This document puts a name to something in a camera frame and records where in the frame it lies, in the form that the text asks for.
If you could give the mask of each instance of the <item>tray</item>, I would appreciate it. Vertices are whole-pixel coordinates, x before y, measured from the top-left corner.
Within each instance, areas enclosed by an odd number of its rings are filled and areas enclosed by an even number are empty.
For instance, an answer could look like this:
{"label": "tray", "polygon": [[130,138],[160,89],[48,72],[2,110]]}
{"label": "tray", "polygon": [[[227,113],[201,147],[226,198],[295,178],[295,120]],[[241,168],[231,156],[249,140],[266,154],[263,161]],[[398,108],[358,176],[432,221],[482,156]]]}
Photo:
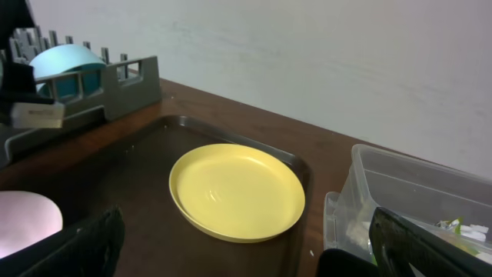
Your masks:
{"label": "tray", "polygon": [[308,207],[312,177],[297,156],[178,115],[160,118],[53,179],[10,189],[52,199],[65,226],[119,205],[126,237],[115,276],[295,275],[305,213],[276,238],[238,244],[199,231],[173,203],[168,188],[173,164],[192,149],[220,142],[247,145],[280,159],[300,179]]}

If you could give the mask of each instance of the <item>dish rack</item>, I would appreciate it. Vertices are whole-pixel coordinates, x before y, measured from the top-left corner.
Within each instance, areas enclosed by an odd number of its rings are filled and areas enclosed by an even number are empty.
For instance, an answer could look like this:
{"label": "dish rack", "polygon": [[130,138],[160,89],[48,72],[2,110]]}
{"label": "dish rack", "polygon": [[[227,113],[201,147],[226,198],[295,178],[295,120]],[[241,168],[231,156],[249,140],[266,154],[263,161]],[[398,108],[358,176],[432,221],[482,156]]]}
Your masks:
{"label": "dish rack", "polygon": [[[73,37],[65,37],[66,44],[73,44]],[[12,57],[17,63],[28,64],[36,55],[59,45],[55,31],[49,31],[49,39],[42,36],[39,26],[32,30],[16,30],[10,39]],[[83,42],[91,48],[90,42]],[[65,105],[63,128],[12,128],[0,125],[0,169],[12,162],[14,155],[46,143],[61,135],[101,120],[113,121],[128,113],[161,100],[157,56],[128,60],[120,55],[120,62],[111,63],[109,50],[101,49],[101,60],[106,66],[97,70],[76,71],[39,78],[36,84],[49,87],[56,102]],[[138,65],[138,73],[128,70],[129,65]],[[98,74],[99,88],[87,95],[82,77]],[[76,95],[59,98],[55,83],[64,79],[77,83]]]}

